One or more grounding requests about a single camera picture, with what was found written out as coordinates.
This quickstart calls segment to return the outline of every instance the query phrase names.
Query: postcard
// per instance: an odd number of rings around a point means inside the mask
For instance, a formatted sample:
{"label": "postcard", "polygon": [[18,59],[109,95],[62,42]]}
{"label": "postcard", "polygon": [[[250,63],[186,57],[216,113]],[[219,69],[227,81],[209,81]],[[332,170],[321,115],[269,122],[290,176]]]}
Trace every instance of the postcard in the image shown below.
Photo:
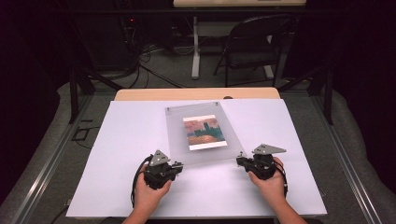
{"label": "postcard", "polygon": [[183,121],[190,150],[227,146],[215,115],[184,118]]}

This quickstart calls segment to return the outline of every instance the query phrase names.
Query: person's right hand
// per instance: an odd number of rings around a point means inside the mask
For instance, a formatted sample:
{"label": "person's right hand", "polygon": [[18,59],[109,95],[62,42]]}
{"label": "person's right hand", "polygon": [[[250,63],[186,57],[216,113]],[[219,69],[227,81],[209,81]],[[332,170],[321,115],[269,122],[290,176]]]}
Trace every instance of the person's right hand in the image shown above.
{"label": "person's right hand", "polygon": [[[282,170],[282,161],[277,157],[274,157],[274,161],[280,164],[277,165],[277,167]],[[248,176],[250,177],[251,182],[253,182],[253,184],[256,185],[257,188],[259,188],[262,197],[271,206],[285,200],[284,180],[282,174],[278,170],[275,171],[273,177],[266,180],[259,179],[251,171],[248,172]]]}

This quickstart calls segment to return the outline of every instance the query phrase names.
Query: desk leg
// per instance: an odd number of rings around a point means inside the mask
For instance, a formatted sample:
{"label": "desk leg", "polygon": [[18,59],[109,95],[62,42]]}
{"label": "desk leg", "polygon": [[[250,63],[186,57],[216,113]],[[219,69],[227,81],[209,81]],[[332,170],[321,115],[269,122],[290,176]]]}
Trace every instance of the desk leg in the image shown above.
{"label": "desk leg", "polygon": [[199,46],[198,46],[198,21],[196,17],[194,17],[193,29],[194,29],[194,58],[192,61],[191,77],[192,79],[198,79],[200,55],[199,55]]}

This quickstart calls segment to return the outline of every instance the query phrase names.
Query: desk foot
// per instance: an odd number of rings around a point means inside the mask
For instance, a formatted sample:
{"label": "desk foot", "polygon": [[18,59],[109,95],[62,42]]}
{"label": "desk foot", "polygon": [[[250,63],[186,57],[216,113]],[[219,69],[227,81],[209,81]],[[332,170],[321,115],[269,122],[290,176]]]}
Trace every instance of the desk foot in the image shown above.
{"label": "desk foot", "polygon": [[192,79],[199,78],[199,61],[200,61],[200,56],[194,55],[194,58],[192,61],[192,74],[191,74]]}

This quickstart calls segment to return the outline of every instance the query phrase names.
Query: gray floor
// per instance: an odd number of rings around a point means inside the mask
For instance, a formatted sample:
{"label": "gray floor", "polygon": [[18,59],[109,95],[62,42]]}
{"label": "gray floor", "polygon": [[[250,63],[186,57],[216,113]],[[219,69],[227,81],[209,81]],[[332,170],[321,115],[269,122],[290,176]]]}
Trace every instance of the gray floor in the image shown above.
{"label": "gray floor", "polygon": [[[219,56],[216,55],[203,56],[201,76],[197,80],[191,79],[191,55],[158,50],[151,53],[148,63],[142,64],[186,87],[222,87],[223,74],[219,73],[215,77],[212,75],[218,59]],[[244,73],[252,72],[247,70],[234,73],[234,78],[242,78],[240,74]],[[260,70],[255,71],[253,76],[260,76]],[[135,78],[136,74],[133,74],[115,81],[129,87]],[[101,125],[108,104],[115,95],[113,90],[102,83],[93,83],[97,93],[94,96],[79,97],[84,106],[75,125],[68,125],[68,85],[58,90],[61,103],[57,114],[26,171],[2,204],[1,223],[50,223],[63,210],[64,201],[73,197],[90,154],[87,147],[92,146],[99,130],[95,127]],[[284,81],[279,80],[277,83],[281,85]],[[382,185],[366,160],[359,128],[347,109],[345,100],[337,92],[334,93],[334,125],[329,126],[321,113],[321,98],[309,97],[304,91],[306,84],[302,83],[294,91],[282,92],[281,97],[288,106],[305,156],[328,209],[329,214],[318,219],[324,223],[341,224],[394,222],[396,196]],[[175,86],[141,71],[134,88],[145,87]],[[78,127],[90,129],[87,139],[80,142],[80,145],[71,141]],[[99,219],[66,218],[64,213],[57,219],[57,223],[99,222]]]}

